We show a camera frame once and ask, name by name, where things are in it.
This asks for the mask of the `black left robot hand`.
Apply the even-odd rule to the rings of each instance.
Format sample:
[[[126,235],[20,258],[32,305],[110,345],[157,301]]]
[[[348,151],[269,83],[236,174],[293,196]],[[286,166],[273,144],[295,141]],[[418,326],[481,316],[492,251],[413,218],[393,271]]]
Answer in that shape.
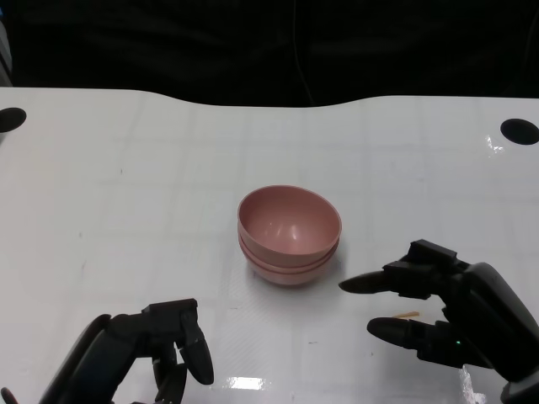
[[[214,369],[194,299],[151,304],[138,314],[101,315],[72,346],[43,403],[111,403],[131,366],[149,358],[157,403],[180,403],[187,377],[212,385]]]

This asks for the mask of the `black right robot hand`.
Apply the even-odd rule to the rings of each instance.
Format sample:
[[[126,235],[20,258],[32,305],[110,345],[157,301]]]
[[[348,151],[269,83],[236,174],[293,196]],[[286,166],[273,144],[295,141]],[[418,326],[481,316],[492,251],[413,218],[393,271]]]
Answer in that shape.
[[[394,292],[444,303],[443,322],[378,317],[367,324],[373,336],[416,351],[419,359],[461,368],[495,369],[517,382],[538,369],[538,324],[503,277],[487,263],[469,264],[456,252],[426,240],[382,270],[340,283],[353,294]]]

